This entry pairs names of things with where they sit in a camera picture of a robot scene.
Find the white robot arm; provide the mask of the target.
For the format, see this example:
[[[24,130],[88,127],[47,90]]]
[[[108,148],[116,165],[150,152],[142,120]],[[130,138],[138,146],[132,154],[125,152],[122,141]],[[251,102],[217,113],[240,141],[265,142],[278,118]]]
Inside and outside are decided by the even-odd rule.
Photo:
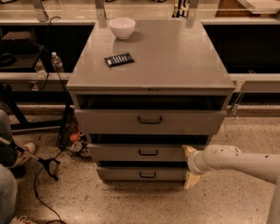
[[[232,145],[208,145],[196,150],[183,145],[188,170],[185,189],[191,189],[207,172],[235,170],[275,185],[266,224],[280,224],[280,155],[243,153]]]

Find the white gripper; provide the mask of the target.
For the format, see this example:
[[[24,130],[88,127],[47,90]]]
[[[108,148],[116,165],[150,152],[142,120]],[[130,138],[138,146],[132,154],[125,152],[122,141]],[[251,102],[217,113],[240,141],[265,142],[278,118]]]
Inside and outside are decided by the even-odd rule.
[[[182,146],[185,156],[187,157],[187,164],[190,171],[186,173],[186,181],[184,188],[189,190],[196,186],[200,180],[200,174],[203,174],[203,171],[196,164],[199,153],[195,148],[190,145]]]

